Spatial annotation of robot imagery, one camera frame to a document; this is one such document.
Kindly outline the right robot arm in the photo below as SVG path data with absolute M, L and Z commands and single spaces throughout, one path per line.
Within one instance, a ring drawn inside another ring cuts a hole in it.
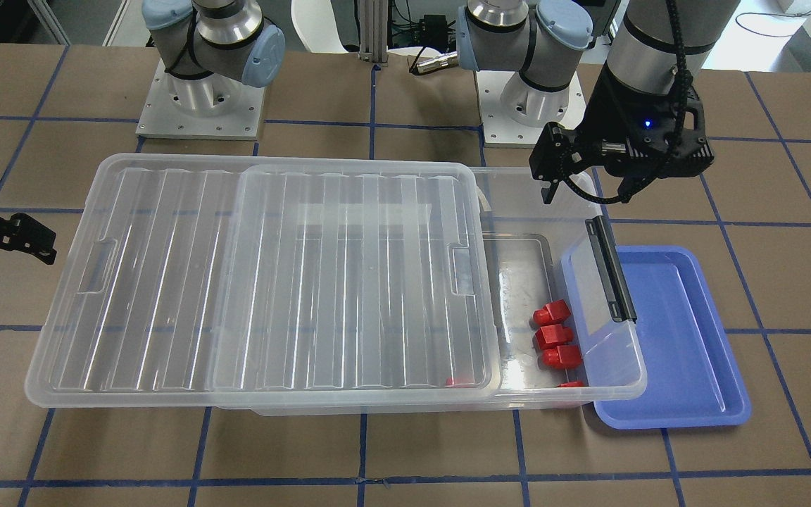
M 144 1 L 160 54 L 137 134 L 147 139 L 254 140 L 284 33 L 256 1 Z M 0 216 L 0 250 L 54 264 L 57 234 L 32 216 Z

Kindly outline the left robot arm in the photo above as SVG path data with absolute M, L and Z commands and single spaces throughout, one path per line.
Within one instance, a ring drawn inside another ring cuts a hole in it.
M 715 160 L 694 89 L 736 1 L 631 1 L 575 128 L 554 121 L 594 39 L 573 1 L 469 1 L 456 17 L 461 68 L 506 71 L 515 121 L 543 131 L 529 168 L 550 204 L 560 184 L 579 198 L 627 203 L 657 179 L 696 177 Z

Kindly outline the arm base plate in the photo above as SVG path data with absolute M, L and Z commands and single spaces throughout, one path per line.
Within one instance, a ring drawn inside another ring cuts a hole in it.
M 181 80 L 158 66 L 139 114 L 146 139 L 256 141 L 266 90 L 212 75 Z
M 531 89 L 516 72 L 479 71 L 475 77 L 486 146 L 531 149 L 544 125 L 573 130 L 584 116 L 586 100 L 577 73 L 557 92 Z

